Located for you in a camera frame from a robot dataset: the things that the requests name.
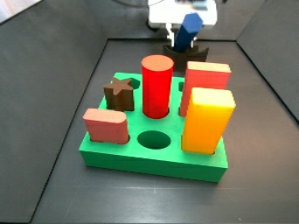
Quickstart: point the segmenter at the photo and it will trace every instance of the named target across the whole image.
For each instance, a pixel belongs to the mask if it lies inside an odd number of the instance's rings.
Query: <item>black tabletop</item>
[[[233,42],[200,42],[208,62],[228,63],[237,104],[224,133],[228,171],[221,181],[166,178],[83,165],[81,116],[102,97],[114,72],[140,73],[161,41],[109,40],[78,105],[31,223],[296,222],[297,126]]]

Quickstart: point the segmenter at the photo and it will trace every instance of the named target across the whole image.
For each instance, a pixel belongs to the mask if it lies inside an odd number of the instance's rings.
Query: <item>red cylinder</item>
[[[153,119],[168,114],[173,61],[162,55],[146,56],[142,66],[142,111]]]

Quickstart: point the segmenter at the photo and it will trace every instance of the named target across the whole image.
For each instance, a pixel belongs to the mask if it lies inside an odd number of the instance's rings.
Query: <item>pink block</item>
[[[181,91],[180,116],[186,115],[192,88],[225,89],[229,80],[229,65],[188,61]]]
[[[114,144],[128,142],[126,114],[124,112],[87,108],[82,119],[90,141]]]

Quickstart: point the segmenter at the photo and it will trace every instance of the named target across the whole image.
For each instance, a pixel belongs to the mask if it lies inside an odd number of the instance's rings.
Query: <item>green shape sorter base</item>
[[[136,73],[116,73],[114,77],[120,80],[133,78],[141,81],[141,75]],[[142,85],[140,82],[140,87],[134,89],[134,111],[125,111],[129,141],[122,145],[96,143],[89,141],[89,133],[86,133],[78,147],[86,166],[182,179],[220,181],[228,169],[222,139],[218,140],[213,155],[189,153],[181,150],[184,117],[178,116],[178,107],[182,82],[184,78],[172,77],[169,114],[165,118],[157,120],[148,118],[142,113]],[[105,97],[98,108],[106,108]],[[138,134],[148,130],[160,131],[170,138],[170,144],[165,148],[153,150],[145,148],[137,142]],[[142,141],[144,145],[164,144],[158,136],[149,136],[148,140],[144,139]]]

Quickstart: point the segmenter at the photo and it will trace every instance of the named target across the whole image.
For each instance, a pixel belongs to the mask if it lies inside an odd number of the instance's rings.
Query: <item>toy block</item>
[[[197,13],[190,13],[184,16],[181,27],[173,40],[173,50],[177,53],[184,53],[190,46],[193,37],[201,30],[202,21]]]
[[[89,140],[125,144],[128,141],[126,114],[114,110],[87,108],[83,116]]]
[[[104,86],[106,108],[117,111],[134,110],[134,97],[130,79],[112,79],[112,83]]]
[[[236,107],[228,90],[194,87],[181,134],[181,149],[213,154]]]
[[[141,74],[116,73],[118,79],[141,80]],[[89,141],[86,133],[78,147],[86,166],[126,172],[197,179],[218,182],[228,169],[222,139],[218,140],[213,155],[189,153],[181,150],[184,117],[177,115],[182,92],[178,85],[181,77],[172,77],[169,114],[164,119],[150,119],[142,114],[142,86],[134,89],[134,111],[125,111],[129,128],[126,144],[97,143]],[[102,99],[98,105],[106,107]]]
[[[209,48],[200,50],[198,46],[194,45],[188,48],[185,52],[176,52],[169,45],[162,46],[162,54],[169,57],[173,61],[173,71],[185,72],[188,61],[205,62],[209,53]]]
[[[168,114],[173,61],[162,55],[146,56],[142,66],[142,111],[153,119]]]
[[[224,89],[229,80],[229,65],[188,61],[181,91],[180,116],[186,115],[192,88]]]

